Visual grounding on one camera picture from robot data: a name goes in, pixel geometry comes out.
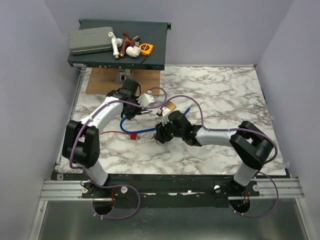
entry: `white wall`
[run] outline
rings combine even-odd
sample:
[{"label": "white wall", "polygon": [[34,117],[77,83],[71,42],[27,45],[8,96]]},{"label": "white wall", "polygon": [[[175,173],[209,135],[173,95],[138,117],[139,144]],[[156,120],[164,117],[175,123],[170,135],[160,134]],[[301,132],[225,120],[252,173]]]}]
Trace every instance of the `white wall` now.
[{"label": "white wall", "polygon": [[257,67],[283,156],[320,236],[320,1],[295,0]]},{"label": "white wall", "polygon": [[0,3],[0,238],[27,239],[76,89],[43,0]]},{"label": "white wall", "polygon": [[293,0],[45,2],[66,40],[78,19],[171,22],[166,63],[201,65],[257,64]]}]

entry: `yellow tape measure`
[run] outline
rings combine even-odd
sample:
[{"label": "yellow tape measure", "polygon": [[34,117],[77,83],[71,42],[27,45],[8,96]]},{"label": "yellow tape measure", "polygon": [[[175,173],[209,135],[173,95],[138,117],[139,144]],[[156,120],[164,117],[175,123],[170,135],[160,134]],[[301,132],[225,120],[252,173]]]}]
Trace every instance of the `yellow tape measure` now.
[{"label": "yellow tape measure", "polygon": [[149,56],[154,49],[154,46],[148,43],[143,43],[139,46],[139,48],[141,49],[140,53],[142,55]]}]

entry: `wooden panel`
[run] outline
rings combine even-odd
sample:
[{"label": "wooden panel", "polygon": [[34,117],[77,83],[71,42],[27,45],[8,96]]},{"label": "wooden panel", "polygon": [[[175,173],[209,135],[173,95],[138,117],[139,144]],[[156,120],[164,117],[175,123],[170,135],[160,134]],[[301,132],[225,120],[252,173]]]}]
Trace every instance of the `wooden panel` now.
[{"label": "wooden panel", "polygon": [[[91,71],[86,94],[107,94],[117,90],[122,85],[116,84],[119,69],[93,68]],[[145,93],[152,87],[160,86],[160,71],[157,70],[131,70],[133,79],[141,85],[141,92]],[[154,89],[153,95],[159,95],[160,90]]]}]

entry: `gray floor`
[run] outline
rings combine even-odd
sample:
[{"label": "gray floor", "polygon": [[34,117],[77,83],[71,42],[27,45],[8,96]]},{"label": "gray floor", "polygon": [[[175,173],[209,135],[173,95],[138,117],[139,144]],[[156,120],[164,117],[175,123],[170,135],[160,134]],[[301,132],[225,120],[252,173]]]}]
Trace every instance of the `gray floor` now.
[{"label": "gray floor", "polygon": [[[268,210],[273,200],[254,200],[249,213]],[[130,209],[115,209],[123,216]],[[49,202],[41,240],[306,240],[294,199],[281,199],[274,213],[245,218],[229,208],[143,208],[126,220],[93,217],[89,201]]]}]

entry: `marble surface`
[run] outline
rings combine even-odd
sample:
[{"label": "marble surface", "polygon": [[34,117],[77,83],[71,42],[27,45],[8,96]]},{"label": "marble surface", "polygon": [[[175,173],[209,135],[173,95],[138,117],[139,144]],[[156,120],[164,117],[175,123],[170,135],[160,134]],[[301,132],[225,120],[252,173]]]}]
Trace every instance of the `marble surface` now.
[{"label": "marble surface", "polygon": [[[98,107],[105,95],[86,94],[91,69],[88,68],[73,119],[80,120]],[[186,67],[166,66],[161,72],[161,86],[168,96],[185,94],[196,99],[203,110],[205,125],[209,128],[236,127],[242,121],[254,123],[265,134],[276,140],[254,67]],[[159,103],[164,95],[156,97]],[[192,101],[175,98],[176,110],[183,112]],[[192,124],[201,124],[197,106],[187,114]],[[120,130],[120,116],[104,129]],[[130,131],[154,128],[161,122],[156,114],[137,116],[125,121],[124,128]],[[151,139],[153,132],[140,134],[139,140],[130,140],[125,134],[105,133],[100,136],[100,157],[108,173],[117,174],[234,174],[241,159],[233,148],[227,146],[188,146],[174,138],[161,144]],[[77,173],[70,169],[68,160],[61,159],[60,173]],[[270,175],[285,175],[281,153],[262,172]]]}]

